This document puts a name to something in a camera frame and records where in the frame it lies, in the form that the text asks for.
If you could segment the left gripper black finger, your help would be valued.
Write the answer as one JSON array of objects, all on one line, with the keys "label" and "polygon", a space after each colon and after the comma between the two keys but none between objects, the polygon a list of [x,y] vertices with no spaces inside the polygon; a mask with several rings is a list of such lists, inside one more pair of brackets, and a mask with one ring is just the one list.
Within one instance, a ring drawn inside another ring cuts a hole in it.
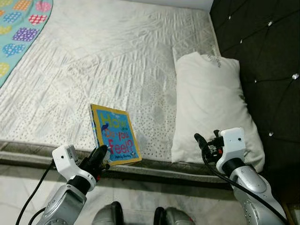
[{"label": "left gripper black finger", "polygon": [[88,157],[84,159],[84,169],[86,171],[96,171],[101,167],[101,149],[94,149]]},{"label": "left gripper black finger", "polygon": [[99,167],[103,167],[108,164],[110,159],[110,152],[108,147],[103,144],[96,148],[96,162]]}]

